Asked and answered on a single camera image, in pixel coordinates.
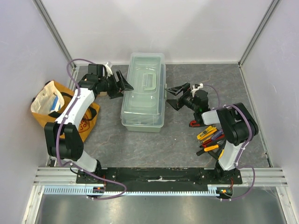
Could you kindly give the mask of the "green clear-lid toolbox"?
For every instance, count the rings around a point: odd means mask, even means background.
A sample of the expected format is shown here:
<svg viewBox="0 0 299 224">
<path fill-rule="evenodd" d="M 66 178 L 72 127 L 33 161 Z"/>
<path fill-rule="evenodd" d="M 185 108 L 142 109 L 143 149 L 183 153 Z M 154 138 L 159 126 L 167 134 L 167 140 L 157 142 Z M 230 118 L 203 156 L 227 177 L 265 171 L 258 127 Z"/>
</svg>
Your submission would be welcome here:
<svg viewBox="0 0 299 224">
<path fill-rule="evenodd" d="M 158 133 L 164 126 L 166 65 L 162 53 L 133 53 L 124 93 L 121 123 L 133 132 Z"/>
</svg>

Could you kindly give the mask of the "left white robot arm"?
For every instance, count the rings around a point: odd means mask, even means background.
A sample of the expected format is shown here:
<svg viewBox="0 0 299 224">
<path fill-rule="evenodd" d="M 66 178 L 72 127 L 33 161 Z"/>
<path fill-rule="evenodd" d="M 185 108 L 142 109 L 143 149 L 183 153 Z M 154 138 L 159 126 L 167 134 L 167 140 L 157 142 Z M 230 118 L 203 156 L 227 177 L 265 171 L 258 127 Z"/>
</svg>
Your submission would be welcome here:
<svg viewBox="0 0 299 224">
<path fill-rule="evenodd" d="M 56 157 L 60 166 L 65 160 L 66 165 L 87 172 L 86 177 L 92 183 L 99 183 L 103 177 L 101 164 L 84 150 L 79 124 L 100 93 L 106 92 L 113 99 L 122 97 L 123 91 L 133 89 L 119 70 L 113 73 L 108 64 L 89 63 L 88 72 L 76 83 L 75 93 L 66 109 L 44 127 L 48 154 Z"/>
</svg>

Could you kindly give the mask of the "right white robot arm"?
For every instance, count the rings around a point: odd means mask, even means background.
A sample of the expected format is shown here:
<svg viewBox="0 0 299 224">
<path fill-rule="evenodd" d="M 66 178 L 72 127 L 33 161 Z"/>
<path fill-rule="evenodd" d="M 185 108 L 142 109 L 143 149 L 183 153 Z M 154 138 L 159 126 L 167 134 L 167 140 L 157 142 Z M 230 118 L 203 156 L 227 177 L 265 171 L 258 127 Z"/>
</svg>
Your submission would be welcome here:
<svg viewBox="0 0 299 224">
<path fill-rule="evenodd" d="M 257 123 L 243 103 L 224 105 L 210 109 L 208 93 L 202 88 L 203 84 L 185 83 L 181 86 L 169 87 L 165 90 L 177 99 L 166 100 L 175 110 L 183 106 L 193 111 L 195 124 L 210 126 L 219 124 L 224 134 L 224 148 L 217 158 L 218 169 L 214 171 L 214 178 L 218 183 L 226 183 L 231 178 L 231 170 L 238 168 L 239 159 L 248 143 L 259 132 Z"/>
</svg>

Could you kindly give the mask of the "blue red screwdriver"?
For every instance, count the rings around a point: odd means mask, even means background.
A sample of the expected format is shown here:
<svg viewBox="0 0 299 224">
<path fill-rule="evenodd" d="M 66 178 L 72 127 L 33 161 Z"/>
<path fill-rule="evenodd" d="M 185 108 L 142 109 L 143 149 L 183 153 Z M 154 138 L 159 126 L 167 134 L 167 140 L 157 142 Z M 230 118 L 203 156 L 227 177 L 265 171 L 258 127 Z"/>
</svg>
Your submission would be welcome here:
<svg viewBox="0 0 299 224">
<path fill-rule="evenodd" d="M 224 136 L 223 130 L 218 130 L 213 135 L 211 135 L 206 140 L 204 140 L 203 143 L 208 143 L 209 141 L 216 140 L 217 138 L 223 137 L 223 136 Z"/>
</svg>

